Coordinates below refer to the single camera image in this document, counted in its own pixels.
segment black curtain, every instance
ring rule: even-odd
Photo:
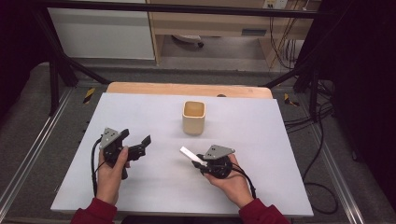
[[[33,22],[29,2],[0,1],[0,119],[18,100],[30,71],[50,60],[49,47]],[[54,31],[45,8],[43,15]]]

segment tan cup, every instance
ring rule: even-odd
[[[183,107],[183,131],[198,135],[205,127],[205,104],[196,101],[186,101]]]

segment floor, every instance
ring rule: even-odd
[[[157,65],[153,62],[122,61],[98,62],[85,61],[93,71],[103,77],[117,81],[139,82],[174,82],[194,84],[248,85],[264,84],[285,74],[289,69],[281,66],[268,68],[262,55],[259,43],[254,38],[203,37],[203,48],[174,39],[165,38],[163,61]],[[35,154],[32,146],[41,129],[46,126],[50,111],[50,89],[48,67],[38,66],[32,71],[31,79],[23,90],[21,99],[9,110],[0,125],[0,159],[7,161],[7,169],[0,170],[0,190],[10,192],[13,177],[25,169],[20,175],[21,183],[13,191],[10,198],[3,194],[0,205],[2,223],[65,223],[71,214],[59,214],[50,211],[50,205],[56,195],[56,189],[62,184],[65,173],[78,141],[89,125],[91,115],[106,86],[92,82],[90,78],[78,74],[80,83],[76,88],[62,88],[68,92],[69,100],[63,107],[62,115],[57,118],[56,125],[50,130],[48,138],[38,147]],[[291,78],[273,88],[274,97],[278,100],[284,120],[299,119],[306,116],[304,102],[306,95],[295,93]],[[96,87],[89,104],[82,103],[87,89]],[[285,93],[290,96],[293,104],[285,104]],[[319,98],[319,102],[327,101],[327,96]],[[300,127],[290,129],[289,138],[297,164],[303,173],[312,161],[317,147],[316,126],[308,126],[300,131],[292,132]],[[337,167],[350,189],[353,202],[359,208],[362,219],[353,222],[348,216],[347,206],[342,204],[342,193],[338,191],[332,171],[322,156],[315,162],[307,180],[327,186],[336,195],[339,209],[332,215],[315,212],[314,217],[294,219],[295,223],[396,223],[395,212],[364,163],[351,159],[348,142],[343,135],[337,119],[327,117],[323,120],[325,145],[333,156]],[[26,163],[25,158],[33,158]],[[327,191],[308,188],[311,203],[320,209],[329,211],[334,208],[332,195]],[[121,220],[124,214],[118,214]],[[197,223],[209,223],[209,220]]]

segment black pole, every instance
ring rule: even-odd
[[[93,10],[115,10],[115,11],[144,11],[144,12],[172,12],[172,13],[194,13],[215,14],[235,16],[258,16],[258,17],[281,17],[300,19],[329,19],[334,16],[332,12],[279,10],[266,8],[248,7],[210,7],[210,6],[187,6],[168,4],[140,4],[140,3],[115,3],[115,2],[87,2],[66,0],[35,0],[33,4],[41,7],[93,9]]]

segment red shirt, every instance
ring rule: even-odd
[[[71,224],[113,224],[113,218],[117,214],[117,207],[93,198],[87,209],[79,208]],[[289,223],[287,219],[276,209],[275,206],[265,206],[260,199],[255,199],[239,210],[239,216],[244,224],[272,224]]]

